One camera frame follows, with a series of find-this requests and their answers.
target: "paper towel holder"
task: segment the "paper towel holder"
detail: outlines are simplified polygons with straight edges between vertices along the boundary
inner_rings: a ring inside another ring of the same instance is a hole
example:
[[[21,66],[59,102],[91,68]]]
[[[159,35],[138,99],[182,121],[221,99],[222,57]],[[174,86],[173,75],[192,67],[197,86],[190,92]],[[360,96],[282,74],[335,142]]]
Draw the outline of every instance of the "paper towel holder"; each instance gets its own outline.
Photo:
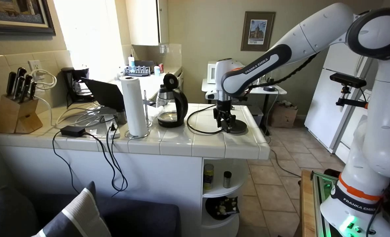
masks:
[[[147,91],[144,90],[144,100],[147,101]],[[139,139],[139,138],[145,138],[146,136],[150,135],[150,120],[148,120],[148,106],[147,103],[144,104],[145,107],[145,122],[147,124],[147,134],[141,135],[141,136],[134,136],[129,132],[129,129],[125,132],[125,136],[129,139]]]

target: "framed picture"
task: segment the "framed picture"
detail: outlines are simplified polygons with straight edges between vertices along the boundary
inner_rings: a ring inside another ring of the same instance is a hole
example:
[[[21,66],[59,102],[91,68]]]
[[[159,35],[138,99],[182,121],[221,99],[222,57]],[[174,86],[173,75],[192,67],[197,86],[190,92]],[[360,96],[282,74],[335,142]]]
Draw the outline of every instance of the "framed picture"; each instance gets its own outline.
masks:
[[[267,51],[275,12],[245,12],[241,51]]]
[[[0,0],[0,35],[55,36],[46,0]]]

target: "power adapter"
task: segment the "power adapter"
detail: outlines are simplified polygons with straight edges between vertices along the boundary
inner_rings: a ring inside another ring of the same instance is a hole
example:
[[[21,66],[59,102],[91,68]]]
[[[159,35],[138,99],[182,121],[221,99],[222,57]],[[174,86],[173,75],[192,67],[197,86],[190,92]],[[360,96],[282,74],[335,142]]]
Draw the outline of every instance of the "power adapter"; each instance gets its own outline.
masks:
[[[76,126],[66,126],[61,128],[61,134],[69,137],[82,137],[85,133],[85,128]]]

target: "knife block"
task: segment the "knife block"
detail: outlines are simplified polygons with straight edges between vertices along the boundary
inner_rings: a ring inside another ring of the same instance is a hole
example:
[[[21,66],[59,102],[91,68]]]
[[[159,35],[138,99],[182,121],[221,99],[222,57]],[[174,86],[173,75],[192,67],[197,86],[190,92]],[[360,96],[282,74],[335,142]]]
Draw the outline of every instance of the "knife block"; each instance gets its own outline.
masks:
[[[31,133],[43,126],[36,114],[38,99],[22,103],[12,101],[6,95],[0,101],[0,132]]]

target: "black kettle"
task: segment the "black kettle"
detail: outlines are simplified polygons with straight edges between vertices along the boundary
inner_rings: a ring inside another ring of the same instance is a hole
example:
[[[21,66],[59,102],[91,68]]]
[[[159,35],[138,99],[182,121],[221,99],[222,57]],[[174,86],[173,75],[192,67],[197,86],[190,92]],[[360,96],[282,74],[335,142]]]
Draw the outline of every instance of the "black kettle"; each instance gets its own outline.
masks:
[[[164,76],[163,85],[157,93],[157,107],[164,106],[164,111],[157,116],[158,124],[162,127],[181,126],[188,113],[188,100],[178,87],[179,81],[175,75],[168,73]]]

